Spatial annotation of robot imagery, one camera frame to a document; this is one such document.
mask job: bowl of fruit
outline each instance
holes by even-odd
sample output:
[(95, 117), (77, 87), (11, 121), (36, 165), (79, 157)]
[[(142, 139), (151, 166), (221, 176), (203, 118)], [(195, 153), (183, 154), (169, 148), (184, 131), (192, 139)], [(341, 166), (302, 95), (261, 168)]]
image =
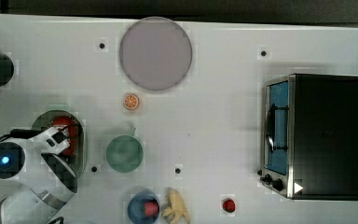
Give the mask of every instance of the bowl of fruit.
[(158, 198), (149, 190), (136, 194), (130, 201), (128, 215), (134, 224), (153, 224), (158, 219)]

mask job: toaster handle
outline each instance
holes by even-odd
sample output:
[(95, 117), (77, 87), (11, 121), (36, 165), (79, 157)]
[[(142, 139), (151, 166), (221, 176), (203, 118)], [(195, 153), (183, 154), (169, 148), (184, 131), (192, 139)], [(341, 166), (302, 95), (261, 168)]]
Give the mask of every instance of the toaster handle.
[(275, 141), (275, 111), (276, 110), (289, 110), (288, 106), (284, 107), (277, 107), (275, 104), (272, 104), (271, 108), (269, 109), (267, 113), (267, 119), (266, 119), (266, 142), (268, 149), (272, 152), (276, 149), (287, 149), (286, 148), (276, 148), (274, 146)]

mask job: round plate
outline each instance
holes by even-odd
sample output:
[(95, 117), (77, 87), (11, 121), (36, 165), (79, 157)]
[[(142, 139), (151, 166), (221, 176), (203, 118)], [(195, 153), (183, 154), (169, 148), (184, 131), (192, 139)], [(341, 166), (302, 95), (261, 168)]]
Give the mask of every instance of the round plate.
[(151, 91), (178, 84), (192, 60), (186, 32), (162, 17), (148, 17), (133, 24), (121, 40), (119, 53), (127, 77)]

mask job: red object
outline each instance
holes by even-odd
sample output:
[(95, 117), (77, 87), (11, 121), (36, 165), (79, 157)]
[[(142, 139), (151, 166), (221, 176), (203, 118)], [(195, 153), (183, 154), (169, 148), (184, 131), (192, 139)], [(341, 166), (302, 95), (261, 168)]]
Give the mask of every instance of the red object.
[(57, 128), (58, 130), (62, 130), (62, 133), (69, 137), (68, 141), (70, 146), (62, 152), (62, 155), (73, 155), (76, 148), (76, 138), (79, 134), (78, 125), (76, 125), (76, 122), (70, 117), (62, 116), (53, 120), (51, 122), (51, 126)]
[(228, 213), (235, 211), (235, 203), (231, 199), (227, 199), (223, 202), (223, 209)]
[(152, 217), (158, 213), (158, 204), (156, 202), (147, 202), (144, 203), (145, 215), (147, 217)]

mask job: blue bowl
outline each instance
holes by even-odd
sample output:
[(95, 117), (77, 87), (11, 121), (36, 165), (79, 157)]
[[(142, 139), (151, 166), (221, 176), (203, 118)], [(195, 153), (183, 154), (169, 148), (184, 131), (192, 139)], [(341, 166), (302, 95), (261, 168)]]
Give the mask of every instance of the blue bowl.
[[(147, 217), (144, 213), (144, 204), (147, 202), (155, 202), (158, 204), (158, 212), (152, 217)], [(132, 198), (127, 208), (127, 212), (130, 220), (134, 224), (153, 224), (159, 215), (159, 203), (157, 197), (153, 193), (145, 191), (141, 192)]]

